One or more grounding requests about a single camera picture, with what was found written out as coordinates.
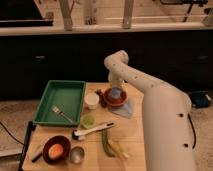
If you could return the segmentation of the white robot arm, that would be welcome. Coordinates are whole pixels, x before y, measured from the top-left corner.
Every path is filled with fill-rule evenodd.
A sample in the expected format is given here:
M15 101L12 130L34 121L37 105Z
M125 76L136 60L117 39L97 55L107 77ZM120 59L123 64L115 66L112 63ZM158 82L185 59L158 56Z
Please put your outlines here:
M188 114L189 96L164 80L128 65L124 50L104 59L112 86L127 81L144 94L142 123L147 171L196 171Z

